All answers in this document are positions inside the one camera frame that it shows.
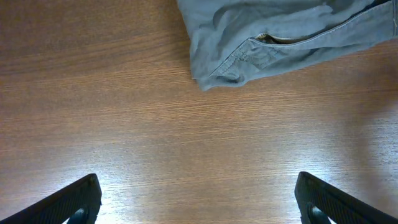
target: table surface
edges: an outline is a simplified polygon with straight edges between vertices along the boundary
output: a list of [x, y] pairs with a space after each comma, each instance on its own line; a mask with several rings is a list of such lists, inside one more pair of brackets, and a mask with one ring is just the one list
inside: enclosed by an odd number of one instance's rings
[[199, 90], [174, 0], [0, 3], [0, 219], [89, 173], [97, 223], [299, 223], [305, 170], [398, 217], [398, 41]]

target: wood grain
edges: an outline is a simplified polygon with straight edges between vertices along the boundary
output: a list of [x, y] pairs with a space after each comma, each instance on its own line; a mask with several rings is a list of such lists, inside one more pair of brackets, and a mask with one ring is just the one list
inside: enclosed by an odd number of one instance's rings
[[0, 219], [95, 172], [98, 223], [299, 223], [302, 171], [398, 217], [398, 42], [201, 92], [174, 0], [0, 3]]

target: stitching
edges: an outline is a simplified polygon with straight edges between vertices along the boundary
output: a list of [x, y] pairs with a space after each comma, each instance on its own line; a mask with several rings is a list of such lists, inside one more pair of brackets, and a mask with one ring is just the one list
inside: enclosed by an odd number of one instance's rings
[[257, 41], [257, 40], [255, 40], [255, 41], [256, 41], [256, 43], [261, 44], [261, 45], [266, 46], [266, 47], [296, 47], [296, 46], [298, 46], [298, 45], [302, 45], [302, 44], [306, 44], [306, 43], [308, 43], [308, 42], [312, 42], [312, 41], [314, 41], [314, 40], [316, 40], [316, 39], [318, 39], [318, 38], [320, 38], [320, 37], [323, 37], [324, 35], [332, 34], [332, 33], [336, 32], [336, 31], [338, 31], [338, 30], [340, 30], [340, 29], [342, 29], [342, 28], [348, 26], [349, 24], [352, 24], [352, 23], [356, 22], [360, 17], [362, 17], [362, 16], [364, 16], [364, 15], [366, 15], [366, 14], [369, 14], [370, 12], [373, 12], [373, 11], [380, 11], [381, 9], [384, 9], [385, 7], [387, 7], [387, 4], [388, 4], [388, 2], [387, 2], [387, 3], [384, 3], [384, 4], [381, 4], [381, 5], [378, 5], [378, 6], [375, 6], [375, 7], [371, 8], [371, 9], [369, 9], [369, 10], [367, 10], [367, 11], [364, 11], [364, 12], [362, 12], [362, 13], [360, 13], [360, 14], [354, 16], [354, 17], [351, 18], [351, 19], [348, 19], [348, 21], [343, 22], [342, 24], [338, 25], [338, 26], [335, 27], [335, 28], [332, 28], [332, 29], [329, 30], [329, 31], [325, 31], [325, 32], [323, 32], [323, 33], [321, 33], [321, 34], [319, 34], [319, 35], [316, 35], [315, 37], [312, 37], [312, 38], [310, 38], [310, 39], [308, 39], [308, 40], [304, 40], [304, 41], [302, 41], [302, 42], [298, 42], [298, 43], [295, 43], [295, 44], [287, 44], [287, 45], [281, 44], [281, 45], [276, 45], [276, 44], [265, 44], [265, 43], [260, 42], [260, 41]]
[[247, 54], [244, 54], [244, 56], [247, 58], [247, 59], [245, 59], [245, 60], [243, 60], [243, 61], [245, 61], [245, 62], [247, 62], [247, 63], [250, 63], [250, 64], [252, 64], [252, 65], [255, 65], [255, 66], [261, 66], [261, 65], [264, 65], [265, 63], [269, 63], [270, 61], [271, 61], [271, 59], [273, 59], [273, 58], [276, 58], [275, 56], [278, 54], [278, 53], [280, 53], [280, 50], [276, 50], [276, 49], [273, 49], [273, 48], [270, 48], [269, 49], [269, 52], [268, 52], [268, 54], [267, 54], [267, 58], [268, 59], [266, 59], [264, 62], [262, 62], [262, 63], [254, 63], [254, 62], [251, 62], [251, 61], [256, 61], [257, 59], [255, 59], [255, 58], [253, 58], [253, 57], [251, 57], [250, 55], [247, 55]]
[[232, 53], [228, 56], [228, 58], [221, 63], [219, 67], [217, 67], [210, 75], [209, 77], [215, 76], [215, 75], [224, 75], [231, 67], [232, 64], [235, 63], [236, 59], [239, 58], [239, 56], [242, 54], [240, 49], [244, 48], [244, 46], [247, 45], [248, 39], [246, 39], [237, 49], [232, 51]]

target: denim fabric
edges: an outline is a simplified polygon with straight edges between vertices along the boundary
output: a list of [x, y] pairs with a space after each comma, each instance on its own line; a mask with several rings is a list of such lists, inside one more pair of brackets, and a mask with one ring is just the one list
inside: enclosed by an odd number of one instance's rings
[[178, 0], [202, 90], [242, 86], [397, 36], [398, 0]]

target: jeans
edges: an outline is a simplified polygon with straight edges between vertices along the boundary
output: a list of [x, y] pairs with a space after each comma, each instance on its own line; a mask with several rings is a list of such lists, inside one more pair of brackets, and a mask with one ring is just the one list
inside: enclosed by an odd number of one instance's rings
[[398, 0], [178, 0], [193, 78], [242, 86], [350, 54], [398, 33]]

